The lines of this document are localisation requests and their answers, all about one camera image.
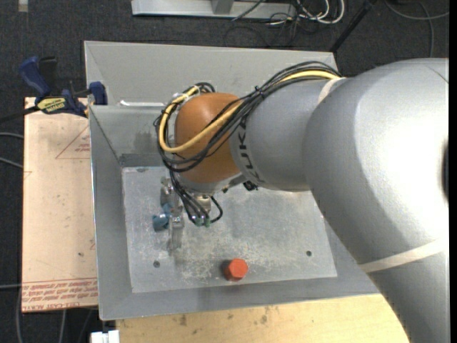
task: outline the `black cable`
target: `black cable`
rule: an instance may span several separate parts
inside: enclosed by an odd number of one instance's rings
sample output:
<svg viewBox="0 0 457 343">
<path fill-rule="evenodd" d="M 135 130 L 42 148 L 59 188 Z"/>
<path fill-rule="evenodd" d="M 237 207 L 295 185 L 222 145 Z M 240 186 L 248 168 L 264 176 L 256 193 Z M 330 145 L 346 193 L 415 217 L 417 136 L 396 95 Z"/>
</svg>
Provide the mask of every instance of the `black cable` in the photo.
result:
<svg viewBox="0 0 457 343">
<path fill-rule="evenodd" d="M 37 106 L 33 106 L 31 108 L 24 109 L 22 111 L 19 111 L 19 112 L 13 113 L 13 114 L 9 114 L 8 116 L 0 118 L 0 124 L 3 124 L 5 122 L 11 121 L 16 118 L 21 118 L 23 116 L 26 116 L 27 114 L 34 113 L 39 110 L 40 109 Z"/>
<path fill-rule="evenodd" d="M 221 205 L 216 201 L 216 199 L 213 196 L 211 196 L 211 201 L 213 201 L 213 203 L 216 205 L 217 209 L 219 210 L 219 215 L 211 220 L 211 223 L 213 224 L 214 222 L 216 222 L 222 218 L 222 216 L 224 215 L 224 211 L 222 211 Z"/>
<path fill-rule="evenodd" d="M 330 52 L 336 52 L 344 43 L 344 41 L 348 38 L 349 34 L 358 26 L 364 16 L 373 8 L 373 5 L 378 0 L 367 0 L 363 3 L 363 6 L 357 12 L 357 14 L 352 18 L 349 22 L 349 25 L 344 29 L 343 33 L 339 36 L 333 46 L 330 48 Z"/>
<path fill-rule="evenodd" d="M 262 4 L 265 0 L 259 0 L 257 1 L 251 8 L 249 8 L 248 10 L 246 10 L 244 13 L 238 15 L 236 18 L 233 18 L 231 21 L 237 21 L 238 19 L 241 19 L 241 18 L 244 18 L 246 15 L 248 15 L 249 13 L 251 13 L 257 6 L 259 6 L 260 4 Z"/>
<path fill-rule="evenodd" d="M 425 12 L 426 16 L 430 18 L 430 14 L 424 4 L 419 2 L 419 5 L 422 7 L 423 11 Z M 430 52 L 429 57 L 433 57 L 433 47 L 435 46 L 435 29 L 433 28 L 432 19 L 428 20 L 428 25 L 430 26 Z"/>
<path fill-rule="evenodd" d="M 440 19 L 440 18 L 444 18 L 445 16 L 448 16 L 449 15 L 449 11 L 447 11 L 446 13 L 442 13 L 442 14 L 439 14 L 439 15 L 435 15 L 435 16 L 411 16 L 411 15 L 406 15 L 400 11 L 398 11 L 397 9 L 395 9 L 391 4 L 389 4 L 387 2 L 387 0 L 384 0 L 384 4 L 387 5 L 387 7 L 395 14 L 399 15 L 399 16 L 402 16 L 403 18 L 407 18 L 407 19 L 412 19 L 412 20 L 434 20 L 434 19 Z"/>
</svg>

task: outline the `gray floor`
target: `gray floor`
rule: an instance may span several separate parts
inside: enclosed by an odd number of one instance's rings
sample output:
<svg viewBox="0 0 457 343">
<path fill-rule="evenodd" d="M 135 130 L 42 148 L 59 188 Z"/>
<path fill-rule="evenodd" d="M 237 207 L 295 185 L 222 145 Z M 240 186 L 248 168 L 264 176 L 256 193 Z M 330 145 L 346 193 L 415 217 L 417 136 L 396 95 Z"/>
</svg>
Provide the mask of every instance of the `gray floor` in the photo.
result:
<svg viewBox="0 0 457 343">
<path fill-rule="evenodd" d="M 203 46 L 246 46 L 311 51 L 329 50 L 365 0 L 346 0 L 347 14 L 339 24 L 309 34 L 298 31 L 289 43 L 287 31 L 269 29 L 262 23 L 225 19 L 131 16 L 131 0 L 29 0 L 29 12 L 18 12 L 17 0 L 0 0 L 0 116 L 21 109 L 21 98 L 34 92 L 22 83 L 17 68 L 28 56 L 59 58 L 58 86 L 71 79 L 83 87 L 82 42 L 136 41 Z M 425 0 L 431 16 L 449 9 L 449 0 Z M 397 6 L 403 13 L 425 16 L 417 2 Z M 339 69 L 354 75 L 399 59 L 430 54 L 428 21 L 402 18 L 380 1 L 338 50 Z M 433 56 L 449 55 L 449 20 L 433 20 Z M 0 131 L 23 132 L 23 121 L 0 125 Z M 0 138 L 0 156 L 21 162 L 22 143 Z M 21 278 L 22 174 L 0 164 L 0 284 Z M 17 290 L 0 291 L 0 340 L 17 342 L 14 326 Z M 65 342 L 76 342 L 86 311 L 69 312 Z M 60 314 L 32 314 L 21 317 L 24 342 L 57 342 Z M 90 317 L 96 324 L 96 314 Z"/>
</svg>

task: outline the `wooden board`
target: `wooden board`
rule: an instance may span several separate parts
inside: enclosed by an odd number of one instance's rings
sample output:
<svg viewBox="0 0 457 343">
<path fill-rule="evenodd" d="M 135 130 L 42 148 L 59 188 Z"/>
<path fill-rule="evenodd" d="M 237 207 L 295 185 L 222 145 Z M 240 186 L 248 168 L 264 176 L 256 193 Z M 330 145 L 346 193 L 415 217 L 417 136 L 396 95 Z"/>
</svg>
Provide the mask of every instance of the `wooden board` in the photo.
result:
<svg viewBox="0 0 457 343">
<path fill-rule="evenodd" d="M 116 322 L 123 343 L 407 343 L 380 294 Z"/>
</svg>

